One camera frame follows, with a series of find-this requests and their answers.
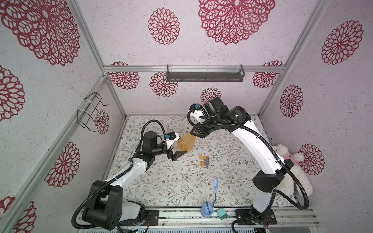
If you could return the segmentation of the amber plastic spray bottle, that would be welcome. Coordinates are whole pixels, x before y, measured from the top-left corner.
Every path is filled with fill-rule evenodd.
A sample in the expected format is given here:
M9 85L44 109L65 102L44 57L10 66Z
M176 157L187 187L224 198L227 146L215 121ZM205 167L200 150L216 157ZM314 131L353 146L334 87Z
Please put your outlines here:
M189 153L193 150L195 142L196 136L193 136L191 133L187 133L179 138L177 142L177 149L180 151L187 151L187 153Z

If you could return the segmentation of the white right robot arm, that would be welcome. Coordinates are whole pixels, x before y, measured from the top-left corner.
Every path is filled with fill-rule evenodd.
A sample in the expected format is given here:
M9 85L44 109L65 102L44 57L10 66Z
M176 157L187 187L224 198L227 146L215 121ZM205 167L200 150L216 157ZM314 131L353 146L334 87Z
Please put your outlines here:
M240 106L228 109L227 105L216 97L204 105L191 105L187 119L193 126L193 136L205 138L214 131L225 129L245 145L261 168L253 178L256 192L252 211L259 215L272 205L274 188L282 182L294 164L274 151L259 133L245 109Z

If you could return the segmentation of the black wall shelf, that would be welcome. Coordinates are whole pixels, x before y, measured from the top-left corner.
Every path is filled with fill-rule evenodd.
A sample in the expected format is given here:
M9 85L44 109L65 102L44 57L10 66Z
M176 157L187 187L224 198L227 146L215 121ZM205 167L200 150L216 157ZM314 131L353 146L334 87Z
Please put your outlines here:
M208 67L199 71L174 71L167 65L166 78L168 82L205 83L205 82L242 82L246 73L242 65L229 71L210 71Z

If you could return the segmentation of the teal power adapter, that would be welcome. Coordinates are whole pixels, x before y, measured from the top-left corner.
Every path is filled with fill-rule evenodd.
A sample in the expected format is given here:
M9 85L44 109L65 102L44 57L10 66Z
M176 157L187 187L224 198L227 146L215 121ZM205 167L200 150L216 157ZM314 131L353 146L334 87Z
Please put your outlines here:
M217 209L216 213L220 220L224 220L228 217L228 214L224 208Z

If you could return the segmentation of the white round clock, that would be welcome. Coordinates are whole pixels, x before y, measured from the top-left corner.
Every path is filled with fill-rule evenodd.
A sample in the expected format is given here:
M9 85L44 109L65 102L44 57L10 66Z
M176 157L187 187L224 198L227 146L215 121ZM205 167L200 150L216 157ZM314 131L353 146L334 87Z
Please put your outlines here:
M129 162L129 159L132 157L132 154L128 150L118 150L114 157L114 162L116 165L122 167Z

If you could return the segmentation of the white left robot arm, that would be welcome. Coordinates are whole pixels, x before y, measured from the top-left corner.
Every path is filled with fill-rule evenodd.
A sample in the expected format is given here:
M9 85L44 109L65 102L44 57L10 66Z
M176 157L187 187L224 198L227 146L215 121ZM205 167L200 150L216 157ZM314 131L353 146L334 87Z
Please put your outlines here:
M141 137L139 148L129 158L129 164L124 169L111 179L92 184L87 199L73 214L71 223L74 228L101 227L113 230L128 220L134 223L142 223L145 220L144 205L133 201L124 203L124 190L151 167L157 155L166 154L169 159L176 161L187 153L185 150L172 149L172 145L180 138L178 133L165 134L161 143L157 142L158 138L157 133L146 132Z

